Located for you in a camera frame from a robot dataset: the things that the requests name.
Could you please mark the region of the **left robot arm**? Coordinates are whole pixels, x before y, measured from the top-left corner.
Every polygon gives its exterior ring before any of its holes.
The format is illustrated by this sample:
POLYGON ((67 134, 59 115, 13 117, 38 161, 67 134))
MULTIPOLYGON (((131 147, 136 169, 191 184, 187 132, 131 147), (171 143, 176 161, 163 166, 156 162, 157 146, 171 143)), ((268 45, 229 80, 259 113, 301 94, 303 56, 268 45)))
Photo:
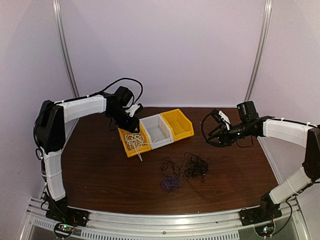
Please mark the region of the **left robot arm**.
POLYGON ((52 213, 61 222, 72 218, 67 207, 67 194, 62 175, 62 153, 68 139, 66 126, 83 117, 105 114, 116 126, 130 133, 140 132, 136 114, 143 105, 134 100, 133 93, 120 86, 114 93, 99 91, 82 97, 42 103, 33 125, 35 154, 41 164, 41 176, 52 213))

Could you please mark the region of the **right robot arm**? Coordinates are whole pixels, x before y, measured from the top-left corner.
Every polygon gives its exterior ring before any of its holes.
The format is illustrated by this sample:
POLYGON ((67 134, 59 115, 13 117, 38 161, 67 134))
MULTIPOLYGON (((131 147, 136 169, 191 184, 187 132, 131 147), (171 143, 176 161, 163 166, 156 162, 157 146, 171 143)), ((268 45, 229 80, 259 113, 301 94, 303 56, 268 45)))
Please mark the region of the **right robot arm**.
POLYGON ((273 138, 295 144, 305 149, 302 166, 283 183, 266 193, 256 210, 259 220, 268 220, 277 207, 285 200, 298 195, 320 180, 320 127, 274 116, 259 116, 253 101, 245 101, 237 106, 238 124, 231 124, 228 116, 221 110, 213 109, 201 122, 205 126, 212 117, 217 127, 209 133, 202 129, 205 142, 216 148, 230 147, 239 139, 246 137, 273 138))

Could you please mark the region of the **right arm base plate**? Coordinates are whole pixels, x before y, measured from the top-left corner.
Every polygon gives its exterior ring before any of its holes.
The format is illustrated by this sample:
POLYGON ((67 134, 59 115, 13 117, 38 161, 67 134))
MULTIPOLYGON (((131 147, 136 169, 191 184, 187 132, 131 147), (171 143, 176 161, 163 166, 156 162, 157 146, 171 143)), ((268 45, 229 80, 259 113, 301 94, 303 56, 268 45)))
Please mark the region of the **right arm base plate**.
POLYGON ((242 208, 239 212, 242 226, 256 225, 263 222, 272 221, 282 216, 282 211, 273 209, 271 212, 264 212, 260 206, 254 208, 242 208))

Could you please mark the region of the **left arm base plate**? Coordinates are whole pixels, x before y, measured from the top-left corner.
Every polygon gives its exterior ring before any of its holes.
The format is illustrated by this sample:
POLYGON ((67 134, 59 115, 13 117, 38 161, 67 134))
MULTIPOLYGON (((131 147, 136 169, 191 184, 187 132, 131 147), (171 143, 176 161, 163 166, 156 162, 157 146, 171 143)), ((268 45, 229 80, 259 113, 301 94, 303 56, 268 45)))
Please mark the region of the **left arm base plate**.
POLYGON ((48 219, 66 223, 74 227, 86 227, 89 218, 89 212, 71 207, 61 210, 50 206, 46 211, 45 216, 48 219))

